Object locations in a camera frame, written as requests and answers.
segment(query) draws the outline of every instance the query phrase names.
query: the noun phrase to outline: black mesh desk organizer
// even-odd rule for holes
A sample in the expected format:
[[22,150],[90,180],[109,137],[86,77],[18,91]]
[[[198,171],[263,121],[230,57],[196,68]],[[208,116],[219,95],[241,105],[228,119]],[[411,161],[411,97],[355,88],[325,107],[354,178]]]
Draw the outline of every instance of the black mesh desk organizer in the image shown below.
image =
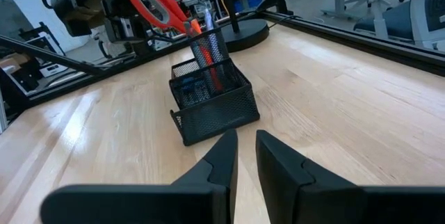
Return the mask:
[[[184,145],[258,120],[252,84],[229,58],[220,29],[192,38],[190,44],[195,58],[172,66],[169,81],[179,107],[170,115]],[[207,65],[207,57],[214,64]]]

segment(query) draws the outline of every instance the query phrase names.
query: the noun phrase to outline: black frame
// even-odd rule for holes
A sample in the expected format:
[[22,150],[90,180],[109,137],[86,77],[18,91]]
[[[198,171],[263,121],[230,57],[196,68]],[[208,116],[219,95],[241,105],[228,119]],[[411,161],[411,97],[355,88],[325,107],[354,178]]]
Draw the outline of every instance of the black frame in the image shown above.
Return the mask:
[[[290,15],[263,10],[261,12],[238,14],[238,21],[257,18],[266,19],[268,21],[277,22],[282,26],[287,26],[295,30],[316,35],[354,49],[365,51],[382,58],[387,58],[404,65],[445,77],[445,53],[440,51],[423,49],[395,40],[382,40],[353,31],[346,31],[332,26],[326,26],[316,22],[310,22],[304,19],[289,16]],[[230,21],[227,18],[226,20],[220,22],[220,26],[225,26],[229,23]],[[9,47],[18,52],[28,52],[34,56],[38,56],[41,59],[45,59],[46,61],[64,65],[80,72],[85,72],[85,74],[79,75],[78,77],[70,79],[69,81],[44,88],[36,93],[30,94],[28,96],[28,101],[22,103],[23,108],[20,108],[19,110],[19,112],[22,112],[33,106],[109,78],[115,74],[119,74],[121,72],[130,70],[133,67],[137,67],[162,56],[171,54],[177,50],[187,47],[188,41],[185,37],[179,38],[173,45],[165,49],[152,52],[144,56],[137,56],[137,58],[128,58],[121,64],[114,66],[94,66],[90,63],[73,61],[64,56],[59,56],[58,54],[24,44],[23,42],[12,40],[1,35],[0,45]]]

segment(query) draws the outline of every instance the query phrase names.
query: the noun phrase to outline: lamp base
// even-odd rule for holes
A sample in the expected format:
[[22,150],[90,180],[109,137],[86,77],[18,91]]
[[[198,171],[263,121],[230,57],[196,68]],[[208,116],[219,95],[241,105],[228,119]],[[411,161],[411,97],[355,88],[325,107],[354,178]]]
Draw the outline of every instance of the lamp base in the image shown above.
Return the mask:
[[239,21],[238,25],[238,33],[233,31],[231,24],[221,28],[229,53],[253,47],[269,36],[269,28],[264,19],[247,19]]

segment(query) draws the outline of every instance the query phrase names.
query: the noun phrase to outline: floor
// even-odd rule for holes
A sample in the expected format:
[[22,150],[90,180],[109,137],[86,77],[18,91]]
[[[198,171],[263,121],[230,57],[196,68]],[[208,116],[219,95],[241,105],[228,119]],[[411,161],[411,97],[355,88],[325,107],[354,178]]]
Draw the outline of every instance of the floor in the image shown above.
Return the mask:
[[[396,7],[398,0],[386,0],[391,6]],[[336,17],[330,17],[324,15],[321,12],[322,8],[327,8],[334,4],[334,0],[286,0],[286,4],[289,10],[292,10],[296,15],[301,16],[303,19],[315,21],[329,26],[339,27],[340,29],[353,30],[357,19],[339,19]],[[357,8],[354,11],[355,14],[362,15],[363,17],[371,17],[371,9],[366,7],[366,4]]]
[[[67,184],[169,184],[215,143],[184,147],[169,110],[182,49],[27,110],[0,136],[0,223],[39,223]],[[261,120],[237,129],[235,223],[269,223],[255,158],[265,129],[356,184],[445,184],[445,78],[280,25],[231,54]]]

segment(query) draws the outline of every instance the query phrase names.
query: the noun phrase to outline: red scissors handle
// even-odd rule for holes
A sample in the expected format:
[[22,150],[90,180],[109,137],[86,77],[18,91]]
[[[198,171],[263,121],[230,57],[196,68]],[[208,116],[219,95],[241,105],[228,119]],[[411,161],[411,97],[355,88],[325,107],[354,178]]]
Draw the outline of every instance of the red scissors handle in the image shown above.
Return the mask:
[[151,11],[147,9],[141,0],[130,0],[136,10],[151,24],[166,29],[174,27],[178,31],[185,33],[184,21],[187,17],[177,5],[175,0],[148,0],[162,15],[159,19]]

